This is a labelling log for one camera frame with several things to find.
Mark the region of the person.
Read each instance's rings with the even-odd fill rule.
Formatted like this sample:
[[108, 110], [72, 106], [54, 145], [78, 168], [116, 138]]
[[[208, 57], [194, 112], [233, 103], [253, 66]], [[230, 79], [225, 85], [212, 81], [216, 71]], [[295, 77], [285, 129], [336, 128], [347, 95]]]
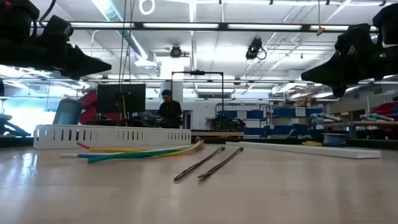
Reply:
[[157, 114], [164, 120], [164, 128], [179, 129], [182, 115], [180, 103], [172, 99], [170, 90], [163, 90], [161, 95], [163, 102]]

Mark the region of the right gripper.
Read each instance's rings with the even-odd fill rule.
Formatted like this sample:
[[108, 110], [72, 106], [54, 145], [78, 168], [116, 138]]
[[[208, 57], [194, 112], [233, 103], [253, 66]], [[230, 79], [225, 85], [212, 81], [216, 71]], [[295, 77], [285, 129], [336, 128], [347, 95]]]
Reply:
[[348, 85], [370, 78], [380, 81], [385, 76], [398, 75], [398, 45], [351, 47], [351, 60], [352, 76], [346, 70], [344, 58], [335, 52], [327, 62], [303, 72], [301, 79], [329, 86], [333, 96], [341, 98]]

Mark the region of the black computer monitor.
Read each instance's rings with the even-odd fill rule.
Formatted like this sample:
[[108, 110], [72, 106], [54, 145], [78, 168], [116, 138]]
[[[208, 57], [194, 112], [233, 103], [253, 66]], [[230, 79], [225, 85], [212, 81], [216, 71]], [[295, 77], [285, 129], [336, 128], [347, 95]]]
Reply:
[[145, 112], [146, 85], [98, 85], [96, 106], [99, 113]]

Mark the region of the red bulky object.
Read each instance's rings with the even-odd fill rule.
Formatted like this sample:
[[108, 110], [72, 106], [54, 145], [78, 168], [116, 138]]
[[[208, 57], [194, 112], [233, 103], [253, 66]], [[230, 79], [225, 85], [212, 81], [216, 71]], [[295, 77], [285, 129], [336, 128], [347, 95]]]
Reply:
[[97, 112], [96, 90], [89, 90], [79, 101], [83, 103], [84, 107], [80, 115], [80, 123], [84, 125], [106, 125], [107, 120], [116, 121], [119, 119], [118, 113], [101, 113]]

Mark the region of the yellow hanging plug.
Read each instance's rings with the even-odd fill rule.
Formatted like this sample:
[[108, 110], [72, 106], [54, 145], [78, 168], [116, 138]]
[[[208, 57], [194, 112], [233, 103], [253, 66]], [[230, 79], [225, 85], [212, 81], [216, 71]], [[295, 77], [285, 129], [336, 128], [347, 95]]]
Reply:
[[321, 6], [320, 6], [320, 0], [317, 0], [317, 6], [318, 6], [318, 28], [317, 28], [316, 36], [320, 36], [320, 35], [323, 34], [324, 31], [325, 31], [325, 28], [323, 28], [322, 25], [321, 25]]

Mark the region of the black angled support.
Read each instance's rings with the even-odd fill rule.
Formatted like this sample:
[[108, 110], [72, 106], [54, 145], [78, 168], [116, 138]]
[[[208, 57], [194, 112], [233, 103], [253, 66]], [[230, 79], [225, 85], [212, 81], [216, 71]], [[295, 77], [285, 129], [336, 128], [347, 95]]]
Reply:
[[0, 114], [0, 136], [19, 136], [19, 137], [29, 137], [30, 133], [18, 127], [15, 124], [12, 124], [10, 120], [12, 119], [11, 115]]

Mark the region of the white slotted cable duct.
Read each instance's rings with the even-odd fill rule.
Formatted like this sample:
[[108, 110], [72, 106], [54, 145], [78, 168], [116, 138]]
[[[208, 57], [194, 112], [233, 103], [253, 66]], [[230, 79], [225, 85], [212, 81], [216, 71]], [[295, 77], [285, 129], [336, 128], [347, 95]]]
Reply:
[[79, 142], [90, 147], [182, 146], [191, 141], [189, 129], [45, 124], [36, 126], [33, 147], [72, 149]]

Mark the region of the white duct cover strip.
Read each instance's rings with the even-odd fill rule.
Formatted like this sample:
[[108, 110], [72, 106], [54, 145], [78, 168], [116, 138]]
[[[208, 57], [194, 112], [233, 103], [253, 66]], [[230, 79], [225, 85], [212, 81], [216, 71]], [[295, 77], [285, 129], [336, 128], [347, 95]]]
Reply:
[[347, 159], [380, 159], [381, 151], [350, 149], [342, 147], [306, 146], [294, 144], [269, 144], [256, 142], [226, 142], [227, 146], [250, 147], [281, 152], [294, 152], [318, 156], [341, 157]]

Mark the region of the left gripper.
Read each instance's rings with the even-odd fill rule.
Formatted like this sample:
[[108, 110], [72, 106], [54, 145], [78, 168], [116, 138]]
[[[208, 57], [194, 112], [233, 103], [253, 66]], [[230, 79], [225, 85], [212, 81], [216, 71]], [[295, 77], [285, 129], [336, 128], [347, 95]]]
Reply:
[[0, 65], [58, 71], [72, 80], [111, 70], [111, 64], [84, 54], [77, 45], [67, 44], [67, 39], [62, 37], [0, 38]]

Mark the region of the wooden board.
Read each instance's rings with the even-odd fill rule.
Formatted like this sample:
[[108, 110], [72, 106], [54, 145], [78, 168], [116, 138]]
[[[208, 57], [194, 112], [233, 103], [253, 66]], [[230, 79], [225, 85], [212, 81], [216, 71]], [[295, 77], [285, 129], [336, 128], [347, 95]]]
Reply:
[[192, 131], [192, 136], [212, 136], [212, 137], [241, 137], [244, 136], [243, 132], [236, 131]]

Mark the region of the blue grey roll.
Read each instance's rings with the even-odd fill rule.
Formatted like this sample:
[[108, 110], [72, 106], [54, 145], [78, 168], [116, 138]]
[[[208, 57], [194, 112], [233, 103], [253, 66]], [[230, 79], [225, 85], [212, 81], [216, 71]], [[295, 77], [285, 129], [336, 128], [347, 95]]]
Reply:
[[338, 116], [332, 116], [326, 113], [312, 113], [310, 114], [312, 119], [312, 124], [314, 125], [323, 125], [324, 122], [327, 123], [337, 123], [342, 122], [342, 119]]
[[393, 122], [395, 121], [394, 118], [389, 118], [387, 116], [383, 116], [377, 113], [371, 114], [362, 114], [359, 116], [362, 121], [386, 121], [386, 122]]

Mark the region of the black aluminium frame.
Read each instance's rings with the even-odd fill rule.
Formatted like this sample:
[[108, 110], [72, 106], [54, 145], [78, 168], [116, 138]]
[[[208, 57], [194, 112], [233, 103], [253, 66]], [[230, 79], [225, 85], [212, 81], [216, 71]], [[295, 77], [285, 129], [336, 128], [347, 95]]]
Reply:
[[[228, 142], [257, 142], [271, 144], [301, 144], [304, 139], [235, 139], [235, 138], [204, 138], [207, 144], [224, 144]], [[33, 146], [34, 138], [0, 138], [0, 148]], [[360, 147], [370, 149], [385, 149], [398, 151], [398, 140], [348, 139], [346, 147]]]

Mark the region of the grey plastic chair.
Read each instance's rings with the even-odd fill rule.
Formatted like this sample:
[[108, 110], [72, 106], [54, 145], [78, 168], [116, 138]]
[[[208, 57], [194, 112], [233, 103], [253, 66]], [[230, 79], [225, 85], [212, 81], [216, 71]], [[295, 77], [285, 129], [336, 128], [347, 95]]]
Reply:
[[71, 98], [62, 99], [53, 119], [53, 124], [77, 125], [80, 121], [80, 115], [84, 104]]

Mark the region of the metal storage shelf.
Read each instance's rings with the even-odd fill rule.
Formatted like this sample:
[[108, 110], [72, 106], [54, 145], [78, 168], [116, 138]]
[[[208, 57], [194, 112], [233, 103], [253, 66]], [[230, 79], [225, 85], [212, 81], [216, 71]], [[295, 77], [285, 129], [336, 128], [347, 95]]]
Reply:
[[[294, 117], [279, 117], [274, 116], [273, 112], [276, 108], [293, 108], [295, 109], [295, 116]], [[244, 134], [244, 138], [250, 137], [259, 137], [259, 138], [278, 138], [278, 137], [286, 137], [290, 133], [296, 134], [298, 137], [302, 137], [304, 135], [298, 135], [295, 130], [291, 130], [288, 135], [276, 135], [273, 134], [272, 131], [274, 126], [279, 125], [294, 125], [294, 124], [304, 124], [308, 126], [308, 130], [312, 126], [311, 117], [306, 115], [307, 108], [322, 108], [322, 107], [298, 107], [292, 105], [284, 105], [279, 103], [278, 105], [273, 105], [273, 103], [227, 103], [224, 104], [223, 110], [235, 110], [238, 112], [238, 118], [241, 119], [246, 123], [245, 128], [263, 128], [268, 127], [267, 135], [266, 136], [248, 136]], [[215, 106], [215, 117], [208, 118], [207, 123], [212, 126], [213, 119], [218, 117], [218, 112], [222, 110], [221, 103], [216, 104]], [[261, 119], [247, 119], [246, 114], [247, 111], [250, 110], [262, 110], [264, 112], [264, 117]]]

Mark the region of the red storage bin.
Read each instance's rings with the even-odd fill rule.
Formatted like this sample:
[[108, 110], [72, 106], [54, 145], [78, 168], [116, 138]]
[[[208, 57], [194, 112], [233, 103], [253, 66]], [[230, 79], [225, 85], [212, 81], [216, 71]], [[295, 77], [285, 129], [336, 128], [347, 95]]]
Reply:
[[371, 113], [377, 113], [383, 116], [398, 116], [398, 101], [383, 103], [371, 109]]

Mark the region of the black overhead beam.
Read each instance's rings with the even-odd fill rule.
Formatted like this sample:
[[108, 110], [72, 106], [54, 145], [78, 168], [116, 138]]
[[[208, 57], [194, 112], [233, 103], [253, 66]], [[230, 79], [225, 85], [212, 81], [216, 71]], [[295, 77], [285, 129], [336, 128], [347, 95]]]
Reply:
[[316, 24], [227, 22], [71, 22], [75, 30], [184, 30], [204, 32], [303, 32], [316, 33]]

